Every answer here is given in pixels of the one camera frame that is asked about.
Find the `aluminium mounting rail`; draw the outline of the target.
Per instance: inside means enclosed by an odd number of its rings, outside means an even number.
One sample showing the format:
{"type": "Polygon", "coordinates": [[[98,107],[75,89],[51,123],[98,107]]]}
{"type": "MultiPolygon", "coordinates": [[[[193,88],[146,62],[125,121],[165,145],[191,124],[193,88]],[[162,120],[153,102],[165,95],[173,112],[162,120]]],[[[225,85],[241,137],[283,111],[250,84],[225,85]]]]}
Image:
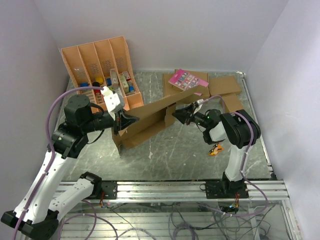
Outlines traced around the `aluminium mounting rail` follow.
{"type": "MultiPolygon", "coordinates": [[[[213,202],[234,201],[235,195],[209,198],[204,181],[118,181],[113,198],[108,194],[104,202],[109,203],[156,203],[156,202],[213,202]]],[[[287,187],[282,180],[258,180],[247,185],[248,197],[241,201],[282,201],[289,200],[287,187]]]]}

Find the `large cardboard box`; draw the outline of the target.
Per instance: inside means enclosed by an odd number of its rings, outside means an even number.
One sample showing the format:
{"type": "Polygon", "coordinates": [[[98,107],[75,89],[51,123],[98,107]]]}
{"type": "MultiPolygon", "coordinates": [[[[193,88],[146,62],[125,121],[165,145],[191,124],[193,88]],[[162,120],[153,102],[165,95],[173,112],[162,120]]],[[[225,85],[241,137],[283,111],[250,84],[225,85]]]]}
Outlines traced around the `large cardboard box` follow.
{"type": "Polygon", "coordinates": [[[207,90],[206,87],[198,85],[188,90],[166,96],[158,101],[136,107],[127,111],[127,114],[138,117],[139,120],[119,134],[112,134],[112,140],[119,154],[123,149],[135,148],[162,130],[175,123],[172,113],[177,104],[189,104],[201,98],[199,95],[207,90]]]}

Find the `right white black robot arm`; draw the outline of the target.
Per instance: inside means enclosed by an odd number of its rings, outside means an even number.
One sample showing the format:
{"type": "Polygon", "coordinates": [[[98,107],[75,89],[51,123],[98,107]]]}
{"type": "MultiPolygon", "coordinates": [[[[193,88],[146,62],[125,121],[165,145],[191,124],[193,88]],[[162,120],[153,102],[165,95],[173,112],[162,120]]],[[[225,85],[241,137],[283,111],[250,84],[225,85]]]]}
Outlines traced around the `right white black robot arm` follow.
{"type": "Polygon", "coordinates": [[[234,113],[221,113],[218,109],[209,109],[205,113],[198,111],[197,102],[176,110],[172,116],[180,123],[196,124],[204,128],[203,140],[218,149],[218,145],[228,140],[231,150],[228,165],[219,180],[207,180],[204,191],[207,199],[248,198],[244,170],[251,147],[261,136],[261,129],[244,110],[234,113]]]}

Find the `peach plastic file organizer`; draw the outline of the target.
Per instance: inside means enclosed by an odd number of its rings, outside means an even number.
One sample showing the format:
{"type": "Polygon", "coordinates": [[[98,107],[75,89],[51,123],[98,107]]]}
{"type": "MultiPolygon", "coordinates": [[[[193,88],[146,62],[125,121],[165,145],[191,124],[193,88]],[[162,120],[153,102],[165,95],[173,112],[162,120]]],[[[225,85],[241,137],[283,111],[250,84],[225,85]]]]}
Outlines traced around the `peach plastic file organizer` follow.
{"type": "Polygon", "coordinates": [[[106,86],[121,93],[125,110],[144,105],[142,94],[135,81],[129,47],[123,36],[65,47],[60,52],[76,88],[92,86],[97,82],[101,87],[106,86]],[[120,80],[118,88],[113,87],[112,81],[118,79],[121,74],[130,78],[128,91],[125,91],[120,80]]]}

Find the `orange toy car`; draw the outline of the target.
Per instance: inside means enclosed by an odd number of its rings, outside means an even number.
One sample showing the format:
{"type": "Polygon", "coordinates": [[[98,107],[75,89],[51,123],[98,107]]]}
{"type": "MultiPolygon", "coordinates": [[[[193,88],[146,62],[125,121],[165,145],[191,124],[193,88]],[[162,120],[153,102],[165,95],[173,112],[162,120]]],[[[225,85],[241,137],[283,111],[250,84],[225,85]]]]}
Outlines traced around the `orange toy car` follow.
{"type": "Polygon", "coordinates": [[[222,145],[218,142],[216,144],[213,145],[213,147],[211,148],[211,150],[209,151],[209,155],[210,156],[216,156],[218,155],[221,151],[223,151],[224,148],[222,147],[222,145]]]}

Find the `folded cardboard box middle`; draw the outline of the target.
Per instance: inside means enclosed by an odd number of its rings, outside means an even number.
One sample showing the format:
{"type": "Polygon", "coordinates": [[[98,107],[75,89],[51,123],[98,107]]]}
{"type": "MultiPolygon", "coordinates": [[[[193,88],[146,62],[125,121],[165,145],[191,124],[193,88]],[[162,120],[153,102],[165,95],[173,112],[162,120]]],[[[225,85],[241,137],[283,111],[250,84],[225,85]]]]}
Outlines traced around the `folded cardboard box middle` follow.
{"type": "Polygon", "coordinates": [[[208,89],[211,96],[239,95],[242,88],[234,75],[213,77],[208,80],[208,89]]]}

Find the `green white small carton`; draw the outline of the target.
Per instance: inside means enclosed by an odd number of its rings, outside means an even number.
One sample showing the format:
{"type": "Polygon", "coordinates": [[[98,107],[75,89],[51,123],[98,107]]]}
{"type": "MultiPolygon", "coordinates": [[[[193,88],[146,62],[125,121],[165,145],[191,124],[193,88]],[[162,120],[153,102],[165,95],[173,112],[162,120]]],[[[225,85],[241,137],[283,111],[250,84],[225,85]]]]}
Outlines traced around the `green white small carton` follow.
{"type": "Polygon", "coordinates": [[[124,93],[127,94],[129,92],[129,85],[126,80],[126,77],[122,73],[119,74],[119,81],[122,84],[124,93]]]}

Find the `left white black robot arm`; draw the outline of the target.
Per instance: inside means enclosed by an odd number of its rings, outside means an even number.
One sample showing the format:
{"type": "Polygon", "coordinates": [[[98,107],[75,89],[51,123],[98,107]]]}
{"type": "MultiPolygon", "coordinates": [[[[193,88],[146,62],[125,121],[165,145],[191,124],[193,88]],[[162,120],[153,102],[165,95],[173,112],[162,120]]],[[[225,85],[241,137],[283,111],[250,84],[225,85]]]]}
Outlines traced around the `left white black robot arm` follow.
{"type": "Polygon", "coordinates": [[[111,128],[117,134],[139,120],[126,113],[117,96],[107,97],[111,110],[96,113],[92,108],[98,105],[86,95],[76,94],[68,100],[64,107],[65,120],[50,138],[40,171],[20,204],[2,215],[2,223],[32,240],[49,240],[62,218],[80,201],[101,196],[101,177],[85,172],[74,185],[54,198],[67,169],[90,143],[89,133],[111,128]]]}

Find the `pink paperback book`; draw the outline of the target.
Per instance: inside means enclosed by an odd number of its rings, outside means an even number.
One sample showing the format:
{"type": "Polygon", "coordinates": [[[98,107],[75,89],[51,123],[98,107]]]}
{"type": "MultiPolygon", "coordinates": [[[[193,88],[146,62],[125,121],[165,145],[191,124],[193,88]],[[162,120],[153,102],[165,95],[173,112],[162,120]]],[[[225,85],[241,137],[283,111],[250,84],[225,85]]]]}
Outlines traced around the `pink paperback book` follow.
{"type": "Polygon", "coordinates": [[[174,89],[186,91],[197,86],[202,86],[196,95],[205,97],[209,96],[208,73],[176,69],[173,76],[167,81],[174,89]]]}

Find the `small folded cardboard box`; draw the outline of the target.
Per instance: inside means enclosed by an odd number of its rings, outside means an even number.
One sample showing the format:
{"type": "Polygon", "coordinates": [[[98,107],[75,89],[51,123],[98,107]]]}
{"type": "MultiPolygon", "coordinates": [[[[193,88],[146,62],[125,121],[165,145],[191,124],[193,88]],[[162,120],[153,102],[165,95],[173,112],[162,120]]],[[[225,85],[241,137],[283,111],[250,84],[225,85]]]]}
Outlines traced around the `small folded cardboard box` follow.
{"type": "Polygon", "coordinates": [[[224,102],[226,113],[233,113],[245,109],[244,105],[241,103],[240,99],[235,94],[223,96],[222,99],[224,102]]]}

